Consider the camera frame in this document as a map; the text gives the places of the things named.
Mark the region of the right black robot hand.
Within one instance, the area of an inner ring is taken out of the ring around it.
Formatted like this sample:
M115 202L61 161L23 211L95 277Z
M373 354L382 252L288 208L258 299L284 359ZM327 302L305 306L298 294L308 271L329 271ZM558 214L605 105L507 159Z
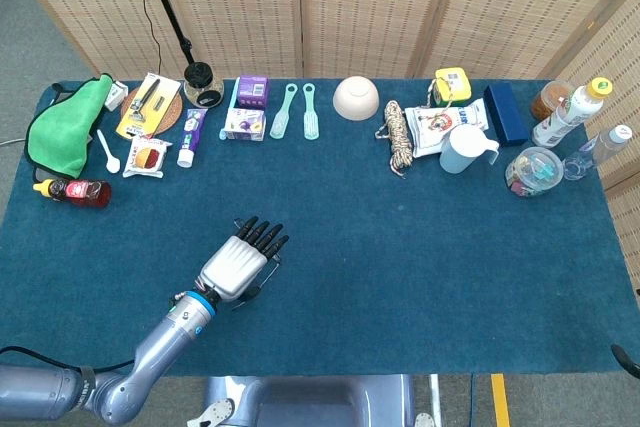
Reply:
M624 371L632 377L640 379L640 364L633 361L620 345L612 344L611 352Z

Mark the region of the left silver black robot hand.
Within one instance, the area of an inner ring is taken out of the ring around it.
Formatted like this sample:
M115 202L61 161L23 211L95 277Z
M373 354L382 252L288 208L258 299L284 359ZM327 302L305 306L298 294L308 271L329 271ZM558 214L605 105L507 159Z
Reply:
M236 307L247 303L263 288L281 265L279 250L288 241L283 229L270 223L258 224L253 216L237 219L236 232L204 264L195 280L195 289L212 304L237 301Z

